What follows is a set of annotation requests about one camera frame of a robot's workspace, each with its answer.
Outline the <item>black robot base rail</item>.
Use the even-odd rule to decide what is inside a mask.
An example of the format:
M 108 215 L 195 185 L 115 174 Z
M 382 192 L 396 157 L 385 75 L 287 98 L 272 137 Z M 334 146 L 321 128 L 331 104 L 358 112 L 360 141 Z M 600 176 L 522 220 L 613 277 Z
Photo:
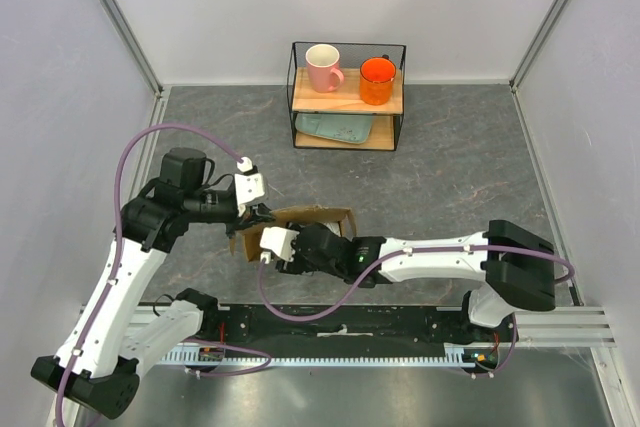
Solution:
M 319 320 L 291 322 L 263 305 L 231 304 L 206 313 L 193 337 L 272 357 L 439 356 L 445 344 L 509 343 L 511 322 L 487 328 L 471 324 L 460 309 L 389 305 L 347 305 Z

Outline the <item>brown cardboard express box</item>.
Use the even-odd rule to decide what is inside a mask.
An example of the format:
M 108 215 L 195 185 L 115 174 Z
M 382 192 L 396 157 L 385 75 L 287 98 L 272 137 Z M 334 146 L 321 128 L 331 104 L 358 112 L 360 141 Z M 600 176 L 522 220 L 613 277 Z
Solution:
M 298 224 L 337 223 L 339 232 L 343 236 L 355 237 L 357 224 L 353 211 L 344 207 L 325 207 L 320 205 L 295 206 L 277 209 L 271 212 L 273 220 L 261 221 L 244 230 L 240 230 L 235 238 L 229 241 L 229 249 L 232 255 L 242 247 L 244 257 L 248 262 L 254 262 L 260 255 L 260 238 L 266 227 L 285 227 L 289 222 Z

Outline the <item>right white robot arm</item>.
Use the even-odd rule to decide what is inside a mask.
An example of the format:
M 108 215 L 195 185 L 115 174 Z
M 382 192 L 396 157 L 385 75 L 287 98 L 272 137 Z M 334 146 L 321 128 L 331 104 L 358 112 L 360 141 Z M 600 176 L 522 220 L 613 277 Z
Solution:
M 261 246 L 275 254 L 279 271 L 322 272 L 348 285 L 373 288 L 419 279 L 475 283 L 458 315 L 467 339 L 483 339 L 516 311 L 555 309 L 556 259 L 551 243 L 506 220 L 484 231 L 449 239 L 348 239 L 321 223 L 276 227 Z

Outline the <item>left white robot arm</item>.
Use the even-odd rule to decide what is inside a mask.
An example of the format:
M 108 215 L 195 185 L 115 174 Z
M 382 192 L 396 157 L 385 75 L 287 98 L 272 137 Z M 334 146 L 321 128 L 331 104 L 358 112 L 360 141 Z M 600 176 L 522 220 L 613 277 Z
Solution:
M 240 158 L 231 185 L 215 189 L 205 172 L 214 162 L 196 149 L 174 148 L 158 177 L 126 204 L 115 205 L 115 239 L 90 300 L 55 354 L 39 357 L 31 376 L 57 394 L 56 421 L 70 400 L 108 419 L 121 416 L 141 380 L 188 339 L 218 340 L 224 321 L 216 298 L 194 289 L 135 335 L 126 331 L 147 285 L 190 225 L 222 224 L 230 234 L 270 216 L 262 175 Z

